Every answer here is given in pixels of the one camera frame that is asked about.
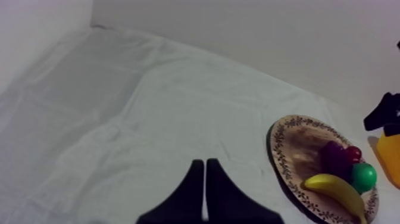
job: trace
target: wrinkled fabric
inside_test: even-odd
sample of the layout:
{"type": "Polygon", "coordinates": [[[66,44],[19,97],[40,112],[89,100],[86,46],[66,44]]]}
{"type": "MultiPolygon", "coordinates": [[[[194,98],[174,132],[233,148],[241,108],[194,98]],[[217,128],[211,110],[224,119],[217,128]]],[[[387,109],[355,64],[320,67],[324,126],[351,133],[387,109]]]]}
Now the wrinkled fabric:
{"type": "Polygon", "coordinates": [[[288,114],[320,119],[360,146],[379,175],[381,220],[396,218],[389,199],[398,193],[368,145],[365,114],[165,38],[92,29],[64,39],[0,96],[0,223],[132,224],[195,158],[218,158],[286,223],[311,223],[266,153],[269,128],[288,114]]]}

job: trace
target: wooden plate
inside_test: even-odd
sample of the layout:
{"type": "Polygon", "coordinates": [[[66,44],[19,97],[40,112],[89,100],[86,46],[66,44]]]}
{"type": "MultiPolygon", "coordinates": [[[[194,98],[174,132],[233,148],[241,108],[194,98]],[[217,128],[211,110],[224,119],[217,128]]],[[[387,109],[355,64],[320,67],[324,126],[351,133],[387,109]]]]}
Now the wooden plate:
{"type": "MultiPolygon", "coordinates": [[[[309,177],[322,173],[319,149],[329,141],[336,141],[344,148],[351,143],[329,125],[307,116],[286,116],[272,126],[269,134],[272,162],[278,175],[297,200],[311,213],[331,224],[358,224],[335,200],[307,191],[301,183],[309,177]]],[[[362,195],[367,222],[377,213],[379,198],[373,188],[362,195]]]]}

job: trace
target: decorative plate border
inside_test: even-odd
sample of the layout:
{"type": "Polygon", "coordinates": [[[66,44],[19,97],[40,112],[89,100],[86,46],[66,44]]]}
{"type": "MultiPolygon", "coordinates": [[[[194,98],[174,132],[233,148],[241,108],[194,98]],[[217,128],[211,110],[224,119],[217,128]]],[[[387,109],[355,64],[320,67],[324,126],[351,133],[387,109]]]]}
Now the decorative plate border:
{"type": "MultiPolygon", "coordinates": [[[[286,116],[275,122],[271,130],[271,136],[269,139],[269,144],[271,146],[272,153],[277,156],[277,159],[272,159],[275,162],[275,166],[279,166],[279,174],[283,181],[293,193],[293,195],[312,213],[318,216],[325,222],[337,223],[337,224],[357,224],[354,220],[349,220],[338,216],[331,211],[325,211],[318,207],[318,204],[314,204],[310,201],[309,196],[307,196],[304,190],[297,184],[292,182],[292,171],[287,165],[286,156],[282,152],[283,141],[285,140],[285,131],[288,128],[295,126],[312,126],[317,127],[322,130],[331,132],[337,139],[342,141],[343,144],[352,145],[345,137],[343,137],[339,132],[329,125],[313,119],[307,116],[291,115],[286,116]]],[[[371,192],[371,197],[367,201],[367,208],[365,209],[365,217],[368,222],[372,222],[375,218],[377,208],[379,206],[379,197],[376,187],[374,187],[371,192]]]]}

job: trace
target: toy fruit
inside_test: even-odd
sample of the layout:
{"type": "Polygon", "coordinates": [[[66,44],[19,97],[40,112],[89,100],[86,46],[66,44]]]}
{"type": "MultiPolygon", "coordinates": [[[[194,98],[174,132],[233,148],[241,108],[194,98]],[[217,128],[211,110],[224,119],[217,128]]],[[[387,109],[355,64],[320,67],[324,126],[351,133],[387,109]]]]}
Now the toy fruit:
{"type": "Polygon", "coordinates": [[[325,172],[336,175],[348,183],[352,182],[353,164],[342,146],[334,141],[329,141],[320,150],[320,155],[325,172]]]}
{"type": "Polygon", "coordinates": [[[357,191],[343,179],[330,174],[317,174],[304,182],[304,187],[311,191],[328,195],[341,203],[351,214],[367,224],[364,216],[364,202],[357,191]]]}
{"type": "Polygon", "coordinates": [[[352,161],[352,163],[359,163],[362,152],[358,147],[350,146],[346,149],[347,157],[352,161]]]}
{"type": "Polygon", "coordinates": [[[376,171],[368,163],[358,163],[353,165],[353,183],[351,184],[358,193],[362,194],[371,190],[376,184],[376,171]]]}

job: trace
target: white wall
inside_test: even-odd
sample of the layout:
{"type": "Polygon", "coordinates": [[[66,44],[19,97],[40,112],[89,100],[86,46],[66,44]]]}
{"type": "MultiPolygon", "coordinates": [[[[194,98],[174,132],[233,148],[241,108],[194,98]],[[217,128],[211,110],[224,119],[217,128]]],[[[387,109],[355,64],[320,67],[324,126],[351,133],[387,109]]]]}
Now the white wall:
{"type": "Polygon", "coordinates": [[[0,92],[91,12],[92,0],[0,0],[0,92]]]}
{"type": "Polygon", "coordinates": [[[216,52],[364,114],[400,92],[398,0],[95,0],[93,19],[216,52]]]}

